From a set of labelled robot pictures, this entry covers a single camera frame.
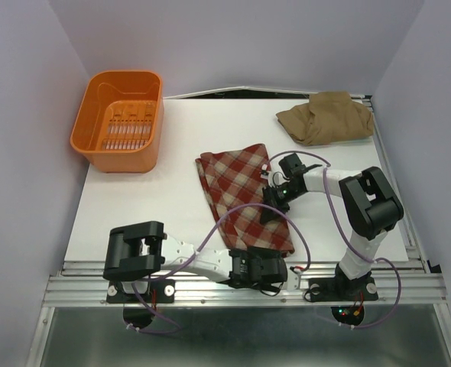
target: orange plastic basket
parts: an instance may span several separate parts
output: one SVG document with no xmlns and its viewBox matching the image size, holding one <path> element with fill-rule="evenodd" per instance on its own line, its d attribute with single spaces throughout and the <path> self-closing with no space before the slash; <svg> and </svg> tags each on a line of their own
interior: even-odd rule
<svg viewBox="0 0 451 367">
<path fill-rule="evenodd" d="M 71 145 L 103 172 L 148 172 L 157 162 L 163 98 L 150 71 L 105 71 L 86 88 Z"/>
</svg>

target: folded cloth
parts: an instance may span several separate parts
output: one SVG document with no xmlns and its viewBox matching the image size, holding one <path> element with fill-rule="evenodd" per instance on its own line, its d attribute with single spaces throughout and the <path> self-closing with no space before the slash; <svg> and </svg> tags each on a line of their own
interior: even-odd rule
<svg viewBox="0 0 451 367">
<path fill-rule="evenodd" d="M 207 203 L 216 222 L 235 206 L 261 203 L 262 188 L 267 181 L 261 178 L 261 166 L 268 161 L 263 144 L 240 151 L 203 153 L 195 160 Z M 274 248 L 294 252 L 287 222 L 275 220 L 263 226 L 259 222 L 261 208 L 249 206 L 225 219 L 219 232 L 228 248 L 247 246 Z"/>
<path fill-rule="evenodd" d="M 348 92 L 311 94 L 309 103 L 277 113 L 278 121 L 297 143 L 322 145 L 373 135 L 373 115 Z"/>
</svg>

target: red plaid towel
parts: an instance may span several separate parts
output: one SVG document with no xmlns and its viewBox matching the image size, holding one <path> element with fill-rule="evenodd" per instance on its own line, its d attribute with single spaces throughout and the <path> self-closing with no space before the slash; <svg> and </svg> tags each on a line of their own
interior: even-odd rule
<svg viewBox="0 0 451 367">
<path fill-rule="evenodd" d="M 219 220 L 229 209 L 244 203 L 261 203 L 261 166 L 268 161 L 266 147 L 256 144 L 241 151 L 203 153 L 195 160 L 196 169 L 213 217 Z M 246 207 L 229 216 L 219 227 L 228 248 L 257 246 L 294 252 L 287 222 L 275 220 L 263 226 L 261 208 Z"/>
</svg>

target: wall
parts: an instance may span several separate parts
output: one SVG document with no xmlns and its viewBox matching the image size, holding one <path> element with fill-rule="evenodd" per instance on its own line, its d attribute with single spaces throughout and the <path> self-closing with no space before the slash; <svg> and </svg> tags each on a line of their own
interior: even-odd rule
<svg viewBox="0 0 451 367">
<path fill-rule="evenodd" d="M 372 94 L 423 0 L 50 0 L 90 75 L 148 68 L 172 96 L 227 86 Z"/>
<path fill-rule="evenodd" d="M 451 1 L 426 0 L 374 97 L 406 207 L 451 311 Z"/>
<path fill-rule="evenodd" d="M 24 365 L 86 164 L 69 145 L 87 75 L 45 0 L 0 2 L 0 366 Z"/>
</svg>

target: tabletop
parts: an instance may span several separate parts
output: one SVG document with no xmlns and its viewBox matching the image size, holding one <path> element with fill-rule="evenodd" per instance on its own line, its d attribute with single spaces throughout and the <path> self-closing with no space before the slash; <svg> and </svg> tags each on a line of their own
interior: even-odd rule
<svg viewBox="0 0 451 367">
<path fill-rule="evenodd" d="M 146 174 L 105 174 L 89 166 L 66 261 L 104 261 L 110 229 L 157 220 L 164 230 L 185 242 L 198 245 L 214 225 L 206 203 L 195 159 L 201 153 L 232 151 L 264 143 L 268 155 L 303 150 L 318 154 L 333 168 L 363 170 L 383 167 L 373 138 L 322 147 L 294 143 L 277 122 L 275 114 L 305 103 L 299 99 L 167 99 L 156 167 Z M 314 158 L 301 156 L 309 166 Z M 278 162 L 272 163 L 274 171 Z M 342 227 L 351 227 L 342 199 L 333 197 Z M 310 247 L 313 261 L 339 261 L 346 245 L 329 211 L 326 196 L 308 193 L 290 203 L 288 216 L 297 224 Z M 295 253 L 292 261 L 306 261 L 305 249 L 290 231 Z M 406 261 L 406 236 L 399 225 L 389 232 L 377 255 Z M 218 233 L 210 248 L 225 248 Z"/>
</svg>

